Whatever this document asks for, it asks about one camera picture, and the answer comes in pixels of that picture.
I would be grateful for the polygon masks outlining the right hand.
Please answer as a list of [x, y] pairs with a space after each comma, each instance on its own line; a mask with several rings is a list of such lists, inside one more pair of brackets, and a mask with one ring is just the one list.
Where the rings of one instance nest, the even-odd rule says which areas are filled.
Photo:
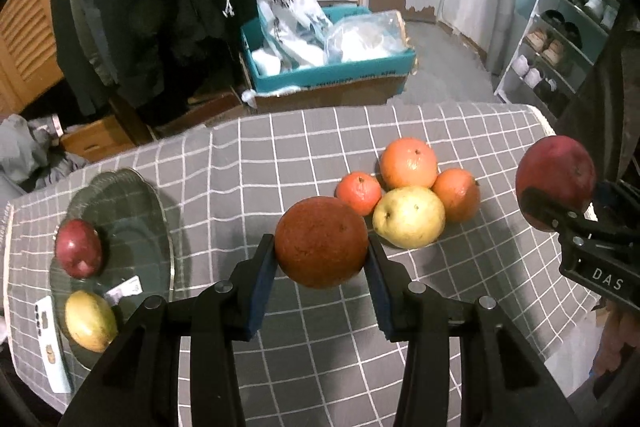
[[608, 317], [592, 365], [592, 373], [597, 376], [615, 372], [622, 364], [623, 349], [631, 347], [638, 350], [640, 343], [639, 315], [620, 308], [612, 301], [608, 301], [605, 308]]

